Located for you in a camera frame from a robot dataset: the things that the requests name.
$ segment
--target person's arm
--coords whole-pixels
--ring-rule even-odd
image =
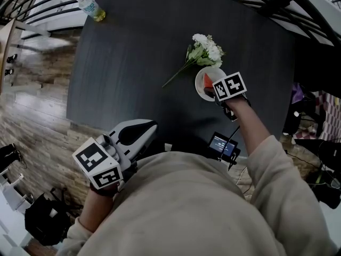
[[[226,102],[238,117],[255,185],[251,203],[262,214],[288,256],[335,255],[319,203],[280,142],[242,99]]]
[[[106,190],[117,189],[117,185],[109,186]],[[101,196],[89,190],[85,199],[83,211],[75,224],[69,228],[67,238],[64,239],[56,256],[76,255],[85,242],[97,230],[99,225],[111,212],[113,198]]]
[[[247,153],[250,155],[263,140],[270,136],[270,133],[244,99],[230,99],[226,101],[226,104],[238,117],[240,132],[244,139]]]

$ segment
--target watermelon slice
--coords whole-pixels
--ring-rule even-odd
[[[204,88],[213,88],[213,82],[208,77],[207,73],[204,74]]]

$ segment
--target purple fabric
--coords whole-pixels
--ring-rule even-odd
[[[293,94],[293,98],[291,100],[291,104],[297,103],[297,102],[303,100],[303,98],[304,98],[304,94],[303,94],[302,89],[298,83],[293,84],[293,93],[292,94]]]

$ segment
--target white plate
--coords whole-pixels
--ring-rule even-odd
[[[205,73],[207,73],[208,77],[211,79],[213,83],[223,77],[226,77],[226,74],[220,68],[214,68],[212,66],[205,67],[197,73],[196,81],[194,82],[194,84],[196,86],[196,90],[199,96],[201,96],[204,100],[214,101],[214,98],[211,98],[204,93],[204,74]]]

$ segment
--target white flower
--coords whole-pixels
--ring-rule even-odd
[[[196,43],[194,44],[195,47],[198,47],[199,44],[201,44],[204,49],[207,48],[207,46],[208,46],[208,38],[205,35],[203,35],[203,34],[194,34],[192,39],[194,41],[196,41]]]
[[[221,47],[221,46],[217,46],[217,48],[219,49],[220,56],[223,56],[223,55],[225,55],[225,52],[223,51],[223,49],[222,49],[222,47]]]
[[[217,48],[216,45],[210,45],[208,47],[208,57],[212,60],[212,61],[217,61],[220,60],[220,51]]]
[[[209,51],[210,49],[213,48],[213,46],[215,46],[215,42],[209,39],[207,42],[207,50]]]

